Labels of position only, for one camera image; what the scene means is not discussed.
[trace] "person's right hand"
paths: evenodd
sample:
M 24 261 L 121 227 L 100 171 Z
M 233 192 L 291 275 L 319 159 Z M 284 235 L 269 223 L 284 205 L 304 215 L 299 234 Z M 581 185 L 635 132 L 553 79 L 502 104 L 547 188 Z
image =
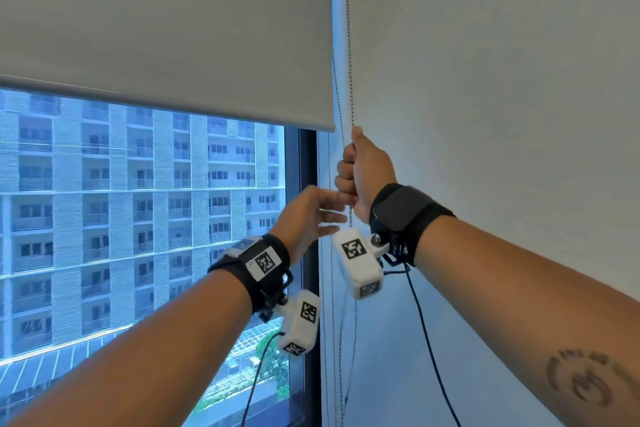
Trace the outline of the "person's right hand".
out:
M 387 184 L 397 183 L 396 172 L 389 155 L 365 137 L 362 127 L 353 127 L 351 140 L 353 144 L 344 148 L 342 160 L 338 162 L 335 186 L 358 197 L 353 211 L 368 223 L 373 200 Z

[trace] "person's left hand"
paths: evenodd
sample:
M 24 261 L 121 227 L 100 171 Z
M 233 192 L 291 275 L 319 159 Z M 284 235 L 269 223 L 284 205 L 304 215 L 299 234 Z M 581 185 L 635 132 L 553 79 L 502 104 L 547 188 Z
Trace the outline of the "person's left hand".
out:
M 355 205 L 356 201 L 356 196 L 343 192 L 307 186 L 285 206 L 269 235 L 282 240 L 293 265 L 319 237 L 340 230 L 336 225 L 321 227 L 320 223 L 346 223 L 347 217 L 338 211 Z

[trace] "hand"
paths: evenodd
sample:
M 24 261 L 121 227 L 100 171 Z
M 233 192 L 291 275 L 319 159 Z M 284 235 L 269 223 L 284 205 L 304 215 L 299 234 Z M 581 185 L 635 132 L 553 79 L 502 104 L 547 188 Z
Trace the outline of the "hand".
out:
M 396 172 L 389 155 L 365 137 L 362 127 L 353 127 L 351 141 L 353 144 L 344 148 L 342 160 L 338 162 L 335 187 L 357 196 L 353 211 L 361 221 L 368 223 L 373 200 L 387 184 L 397 183 Z
M 320 223 L 345 223 L 347 217 L 337 211 L 344 211 L 345 206 L 353 206 L 355 202 L 354 196 L 307 186 L 285 206 L 269 234 L 282 240 L 294 264 L 319 237 L 340 230 L 336 225 L 320 227 Z

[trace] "person's left arm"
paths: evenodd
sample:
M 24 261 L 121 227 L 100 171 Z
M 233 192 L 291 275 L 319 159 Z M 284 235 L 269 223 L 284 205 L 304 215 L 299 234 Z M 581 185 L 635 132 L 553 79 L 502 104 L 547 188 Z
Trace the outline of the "person's left arm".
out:
M 271 235 L 299 260 L 316 239 L 338 231 L 354 198 L 306 188 Z M 178 427 L 189 415 L 252 314 L 244 285 L 215 270 L 108 343 L 25 407 L 11 427 Z

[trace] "beige roller blind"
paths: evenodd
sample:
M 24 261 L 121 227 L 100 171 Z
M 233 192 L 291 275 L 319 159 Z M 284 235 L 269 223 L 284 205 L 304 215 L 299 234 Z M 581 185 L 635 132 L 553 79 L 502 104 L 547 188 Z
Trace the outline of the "beige roller blind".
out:
M 330 0 L 0 0 L 0 85 L 334 130 Z

